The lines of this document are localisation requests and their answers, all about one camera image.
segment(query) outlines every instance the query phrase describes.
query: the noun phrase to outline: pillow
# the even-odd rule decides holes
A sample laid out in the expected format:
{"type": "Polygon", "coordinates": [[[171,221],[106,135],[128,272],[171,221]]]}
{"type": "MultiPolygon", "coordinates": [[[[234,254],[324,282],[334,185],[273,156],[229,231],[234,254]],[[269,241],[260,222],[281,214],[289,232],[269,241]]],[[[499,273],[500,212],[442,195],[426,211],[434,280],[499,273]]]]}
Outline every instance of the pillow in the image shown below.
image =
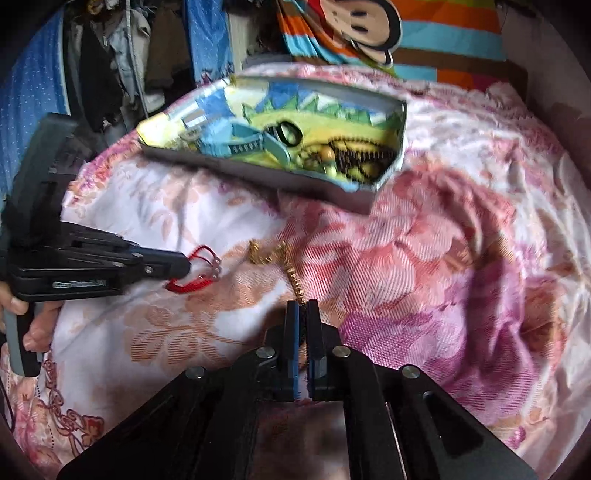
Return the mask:
{"type": "Polygon", "coordinates": [[[486,90],[508,80],[493,0],[278,0],[290,53],[486,90]]]}

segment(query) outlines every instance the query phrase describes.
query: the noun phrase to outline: cartoon monkey face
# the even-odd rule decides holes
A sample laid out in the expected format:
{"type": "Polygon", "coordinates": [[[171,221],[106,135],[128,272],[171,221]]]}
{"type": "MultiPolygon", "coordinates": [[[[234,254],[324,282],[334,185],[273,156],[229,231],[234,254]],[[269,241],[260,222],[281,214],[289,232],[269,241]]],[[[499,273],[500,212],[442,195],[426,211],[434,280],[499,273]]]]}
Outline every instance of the cartoon monkey face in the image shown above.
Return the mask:
{"type": "Polygon", "coordinates": [[[317,5],[324,21],[355,48],[379,64],[392,64],[402,21],[390,0],[319,0],[317,5]]]}

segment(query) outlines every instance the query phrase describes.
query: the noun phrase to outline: pink floral bedsheet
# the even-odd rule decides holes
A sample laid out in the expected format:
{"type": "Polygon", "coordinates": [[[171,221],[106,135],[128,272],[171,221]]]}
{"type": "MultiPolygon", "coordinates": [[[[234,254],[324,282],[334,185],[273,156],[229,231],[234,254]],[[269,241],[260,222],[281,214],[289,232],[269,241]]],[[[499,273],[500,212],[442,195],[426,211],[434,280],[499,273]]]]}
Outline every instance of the pink floral bedsheet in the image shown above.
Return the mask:
{"type": "MultiPolygon", "coordinates": [[[[146,281],[68,302],[39,379],[15,376],[4,347],[28,457],[54,478],[186,366],[218,368],[257,345],[293,294],[278,267],[246,259],[256,238],[287,241],[344,343],[382,365],[419,365],[547,479],[591,418],[591,194],[568,153],[508,85],[484,95],[358,67],[254,71],[406,99],[403,172],[360,216],[148,162],[133,134],[100,155],[66,220],[151,248],[207,244],[223,275],[183,296],[146,281]]],[[[344,443],[327,442],[342,416],[307,408],[267,415],[254,478],[346,478],[344,443]]]]}

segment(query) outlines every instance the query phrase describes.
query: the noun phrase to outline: black plastic handle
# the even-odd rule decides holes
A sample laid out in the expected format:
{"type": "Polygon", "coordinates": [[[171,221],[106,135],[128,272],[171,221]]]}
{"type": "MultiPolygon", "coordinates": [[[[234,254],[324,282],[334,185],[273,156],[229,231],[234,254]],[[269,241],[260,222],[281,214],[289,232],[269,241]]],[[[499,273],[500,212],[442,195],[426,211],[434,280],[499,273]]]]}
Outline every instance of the black plastic handle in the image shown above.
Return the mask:
{"type": "Polygon", "coordinates": [[[14,315],[4,310],[6,324],[6,338],[10,352],[10,367],[12,371],[22,377],[37,377],[41,372],[43,354],[25,350],[22,337],[29,331],[29,326],[35,314],[43,307],[42,303],[30,303],[25,315],[14,315]]]}

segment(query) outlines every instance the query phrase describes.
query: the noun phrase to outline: red cord loop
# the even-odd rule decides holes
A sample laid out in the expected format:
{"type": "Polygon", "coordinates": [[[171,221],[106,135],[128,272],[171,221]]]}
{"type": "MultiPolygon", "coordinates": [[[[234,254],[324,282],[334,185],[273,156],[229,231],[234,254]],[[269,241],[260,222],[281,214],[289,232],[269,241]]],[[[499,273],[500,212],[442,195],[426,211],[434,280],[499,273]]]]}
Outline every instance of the red cord loop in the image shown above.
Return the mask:
{"type": "Polygon", "coordinates": [[[175,293],[183,294],[183,293],[191,293],[193,291],[201,290],[202,288],[211,285],[212,283],[218,281],[220,273],[222,272],[222,260],[215,254],[215,252],[209,248],[207,245],[201,245],[197,247],[191,255],[189,255],[189,260],[203,260],[204,262],[209,264],[209,272],[199,275],[194,280],[191,280],[189,283],[185,285],[177,284],[178,278],[173,278],[166,284],[166,290],[173,291],[175,293]],[[208,260],[205,257],[199,255],[199,252],[202,250],[207,250],[212,255],[212,260],[208,260]]]}

